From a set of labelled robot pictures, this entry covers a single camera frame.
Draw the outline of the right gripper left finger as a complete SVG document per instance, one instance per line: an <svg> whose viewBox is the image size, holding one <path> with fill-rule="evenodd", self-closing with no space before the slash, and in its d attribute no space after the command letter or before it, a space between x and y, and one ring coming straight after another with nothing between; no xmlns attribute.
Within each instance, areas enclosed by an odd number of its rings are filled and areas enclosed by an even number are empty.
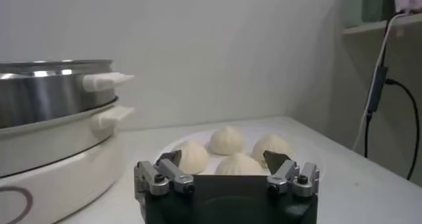
<svg viewBox="0 0 422 224"><path fill-rule="evenodd" d="M192 195L194 177L180 170L181 157L182 151L176 150L162 154L155 163L139 161L134 167L135 198L141 199L146 193L165 196L171 189Z"/></svg>

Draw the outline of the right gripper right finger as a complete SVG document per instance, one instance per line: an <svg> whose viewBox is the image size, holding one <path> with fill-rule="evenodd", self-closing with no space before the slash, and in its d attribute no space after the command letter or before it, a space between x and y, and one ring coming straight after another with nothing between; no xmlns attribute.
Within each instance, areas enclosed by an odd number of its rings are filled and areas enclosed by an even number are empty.
<svg viewBox="0 0 422 224"><path fill-rule="evenodd" d="M285 194L291 190L295 196L309 198L319 193L319 168L306 162L302 168L286 154L265 150L264 160L271 173L266 178L271 195Z"/></svg>

